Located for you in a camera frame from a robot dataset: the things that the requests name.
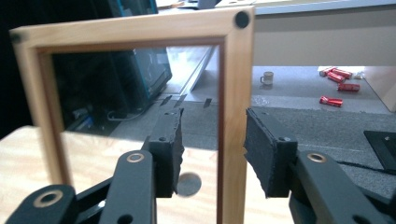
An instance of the gray floor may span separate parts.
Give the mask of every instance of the gray floor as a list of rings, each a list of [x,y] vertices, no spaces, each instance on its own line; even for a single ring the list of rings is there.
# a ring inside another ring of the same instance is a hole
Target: gray floor
[[[180,95],[158,98],[148,111],[137,119],[122,122],[113,137],[144,140],[150,135],[159,113],[173,107],[184,107],[182,117],[185,147],[217,149],[218,69],[215,52],[206,70],[183,102]],[[396,132],[396,114],[390,113],[364,79],[348,83],[361,84],[359,92],[340,92],[336,84],[318,75],[317,67],[253,67],[252,106],[266,110],[290,129],[299,141],[299,150],[316,150],[337,161],[348,161],[382,169],[378,158],[363,135],[364,130]],[[272,71],[274,84],[260,83],[264,71]],[[341,108],[321,105],[319,97],[327,95],[344,100]],[[391,197],[396,187],[394,175],[342,165],[358,185]]]

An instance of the wooden table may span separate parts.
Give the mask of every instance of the wooden table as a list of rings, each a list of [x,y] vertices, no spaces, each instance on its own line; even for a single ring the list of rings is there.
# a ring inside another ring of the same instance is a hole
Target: wooden table
[[[77,193],[111,177],[118,157],[143,145],[81,133],[63,133],[63,140]],[[19,128],[0,142],[0,223],[26,196],[50,183],[40,142],[38,128],[29,126]],[[157,199],[158,223],[216,222],[217,156],[217,151],[186,148],[181,173],[198,174],[202,187],[191,197]],[[250,166],[246,196],[245,223],[292,223],[288,199],[265,200]]]

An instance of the red object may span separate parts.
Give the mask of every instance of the red object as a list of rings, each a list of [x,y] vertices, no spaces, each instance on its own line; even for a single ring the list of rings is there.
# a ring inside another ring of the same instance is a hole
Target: red object
[[[338,91],[359,91],[361,89],[361,85],[359,84],[345,84],[338,83]]]
[[[320,72],[319,72],[319,75],[320,75],[321,77],[326,77],[326,76],[327,76],[327,73],[328,73],[328,72],[331,72],[334,68],[336,68],[336,67],[328,67],[328,68],[324,69],[323,71],[320,71]]]
[[[343,104],[343,99],[321,96],[319,102],[323,105],[332,105],[332,106],[341,107],[341,105]]]
[[[333,72],[328,72],[327,73],[327,78],[331,79],[331,80],[333,80],[335,82],[338,82],[338,83],[345,82],[345,80],[346,80],[344,77],[339,76],[339,75],[337,75],[337,74],[335,74]]]
[[[344,70],[340,70],[338,68],[334,68],[332,70],[332,72],[335,73],[338,76],[345,77],[347,79],[350,79],[352,77],[352,73],[344,71]]]

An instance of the wooden frame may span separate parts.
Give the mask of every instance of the wooden frame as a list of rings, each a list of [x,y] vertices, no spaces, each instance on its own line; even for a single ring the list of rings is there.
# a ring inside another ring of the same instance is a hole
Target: wooden frame
[[[10,31],[35,124],[41,128],[51,181],[71,184],[51,54],[148,47],[219,46],[218,223],[243,223],[254,9],[27,26]]]

